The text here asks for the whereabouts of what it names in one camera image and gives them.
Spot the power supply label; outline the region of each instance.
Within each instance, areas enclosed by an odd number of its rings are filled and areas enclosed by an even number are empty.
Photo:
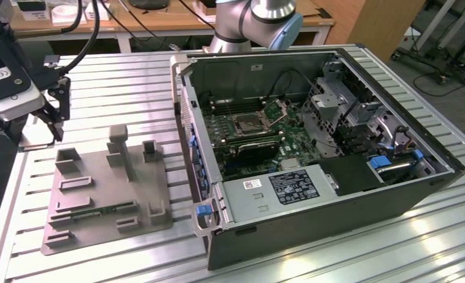
[[[269,176],[279,203],[288,205],[319,196],[305,170]]]

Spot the slotted aluminum surface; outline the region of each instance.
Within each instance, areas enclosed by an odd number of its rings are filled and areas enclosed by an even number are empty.
[[[340,47],[465,164],[463,134],[367,50]],[[72,119],[64,124],[62,144],[16,157],[0,210],[0,282],[465,282],[465,177],[399,218],[207,271],[203,241],[193,235],[187,210],[191,194],[169,96],[171,54],[91,55],[69,74]],[[64,57],[60,65],[71,59]],[[128,144],[151,139],[163,144],[173,226],[42,256],[56,149],[97,150],[107,127],[121,123],[128,125]]]

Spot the wooden cabinet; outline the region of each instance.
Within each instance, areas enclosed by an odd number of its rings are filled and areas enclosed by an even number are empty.
[[[362,43],[388,61],[424,0],[313,0],[335,20],[325,44]]]

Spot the side panel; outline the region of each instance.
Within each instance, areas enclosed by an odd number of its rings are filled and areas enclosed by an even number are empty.
[[[257,258],[296,245],[400,216],[458,175],[402,186],[313,210],[209,236],[208,270]]]

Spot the barcode sticker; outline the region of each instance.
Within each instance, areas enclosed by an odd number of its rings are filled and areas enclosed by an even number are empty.
[[[255,179],[255,180],[245,181],[243,182],[243,186],[245,190],[253,189],[255,187],[261,187],[260,180]]]

